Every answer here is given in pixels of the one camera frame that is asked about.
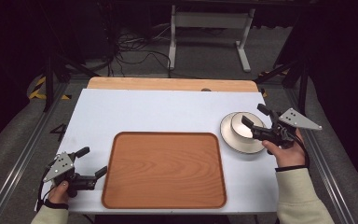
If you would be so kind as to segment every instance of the white bowl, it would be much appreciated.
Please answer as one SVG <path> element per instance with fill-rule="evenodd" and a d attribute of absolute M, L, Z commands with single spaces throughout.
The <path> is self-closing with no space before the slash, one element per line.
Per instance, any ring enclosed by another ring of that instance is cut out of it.
<path fill-rule="evenodd" d="M 242 123 L 242 116 L 255 126 L 266 127 L 264 122 L 249 112 L 235 112 L 225 116 L 220 124 L 220 132 L 226 143 L 242 153 L 256 153 L 264 149 L 261 141 L 254 139 L 251 130 Z"/>

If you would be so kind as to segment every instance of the white sleeve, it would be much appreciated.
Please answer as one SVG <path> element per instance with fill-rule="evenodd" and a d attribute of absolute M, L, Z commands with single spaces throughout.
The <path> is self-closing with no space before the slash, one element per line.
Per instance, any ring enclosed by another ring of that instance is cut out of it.
<path fill-rule="evenodd" d="M 68 214 L 66 209 L 53 209 L 43 205 L 31 224 L 66 224 L 68 222 Z"/>
<path fill-rule="evenodd" d="M 334 223 L 316 195 L 308 169 L 276 173 L 279 186 L 278 219 L 280 223 Z"/>

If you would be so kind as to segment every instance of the metal stand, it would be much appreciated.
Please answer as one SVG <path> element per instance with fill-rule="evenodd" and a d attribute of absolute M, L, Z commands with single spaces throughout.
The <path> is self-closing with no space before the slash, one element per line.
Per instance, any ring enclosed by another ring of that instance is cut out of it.
<path fill-rule="evenodd" d="M 293 88 L 293 86 L 296 84 L 298 79 L 301 77 L 300 90 L 298 96 L 298 108 L 300 110 L 299 112 L 302 115 L 305 115 L 305 100 L 306 100 L 307 84 L 308 84 L 308 76 L 309 76 L 308 65 L 309 63 L 307 61 L 292 61 L 288 64 L 284 64 L 278 68 L 275 68 L 274 70 L 268 72 L 262 77 L 258 77 L 254 79 L 254 82 L 256 84 L 261 84 L 264 81 L 267 81 L 270 78 L 279 75 L 283 71 L 290 69 L 286 77 L 283 79 L 282 85 L 284 88 Z"/>
<path fill-rule="evenodd" d="M 176 27 L 205 27 L 242 29 L 242 39 L 241 41 L 236 41 L 236 48 L 240 55 L 243 71 L 250 72 L 251 67 L 243 48 L 252 25 L 254 14 L 254 9 L 250 9 L 249 13 L 176 12 L 176 7 L 172 6 L 171 44 L 169 52 L 171 64 L 169 64 L 169 69 L 173 70 L 175 67 Z"/>
<path fill-rule="evenodd" d="M 75 69 L 89 77 L 100 76 L 89 70 L 87 67 L 51 51 L 46 58 L 46 105 L 43 110 L 44 112 L 49 110 L 54 101 L 54 75 L 60 82 L 68 82 L 71 79 L 69 72 L 65 69 L 67 64 L 73 66 Z"/>

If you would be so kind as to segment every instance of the metal frame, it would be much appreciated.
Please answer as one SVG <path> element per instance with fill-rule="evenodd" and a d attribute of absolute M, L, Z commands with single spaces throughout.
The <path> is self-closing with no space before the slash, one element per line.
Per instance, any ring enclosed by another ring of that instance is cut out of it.
<path fill-rule="evenodd" d="M 55 92 L 54 98 L 55 101 L 52 101 L 52 105 L 49 107 L 47 112 L 42 113 L 37 125 L 34 129 L 34 132 L 31 134 L 30 139 L 28 140 L 25 148 L 22 150 L 19 158 L 17 159 L 15 165 L 13 166 L 12 170 L 10 171 L 7 180 L 5 181 L 4 186 L 0 190 L 0 216 L 4 211 L 8 200 L 10 199 L 14 189 L 17 187 L 22 174 L 25 171 L 29 161 L 31 160 L 34 152 L 36 151 L 36 146 L 39 140 L 42 137 L 42 132 L 44 131 L 45 127 L 48 124 L 48 120 L 50 119 L 51 115 L 53 114 L 54 109 L 59 103 L 61 96 L 64 94 L 66 87 L 68 86 L 67 83 L 59 83 L 59 86 Z"/>
<path fill-rule="evenodd" d="M 172 6 L 171 44 L 170 52 L 168 54 L 170 63 L 168 64 L 168 68 L 173 70 L 175 67 L 176 27 L 229 28 L 243 30 L 241 41 L 236 41 L 235 44 L 238 54 L 240 55 L 243 71 L 247 73 L 251 72 L 244 46 L 252 25 L 254 14 L 254 9 L 250 9 L 248 13 L 176 12 L 176 6 Z"/>

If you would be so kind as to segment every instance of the table leg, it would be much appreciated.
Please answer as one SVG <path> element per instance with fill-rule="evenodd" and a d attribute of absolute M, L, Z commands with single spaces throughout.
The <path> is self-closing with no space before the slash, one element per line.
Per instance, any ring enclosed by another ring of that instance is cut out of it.
<path fill-rule="evenodd" d="M 168 64 L 168 69 L 173 70 L 175 68 L 175 56 L 176 56 L 176 38 L 175 31 L 176 30 L 176 6 L 172 6 L 172 15 L 171 15 L 171 44 L 170 44 L 170 52 L 168 57 L 170 58 L 170 62 Z"/>
<path fill-rule="evenodd" d="M 245 71 L 245 72 L 251 72 L 251 66 L 249 65 L 248 58 L 246 57 L 244 46 L 245 46 L 246 38 L 248 37 L 248 34 L 249 34 L 249 30 L 251 29 L 254 14 L 255 14 L 255 10 L 250 9 L 248 16 L 246 18 L 246 23 L 243 27 L 242 40 L 236 42 L 237 51 L 238 51 L 238 54 L 240 55 L 242 68 L 243 68 L 243 71 Z"/>

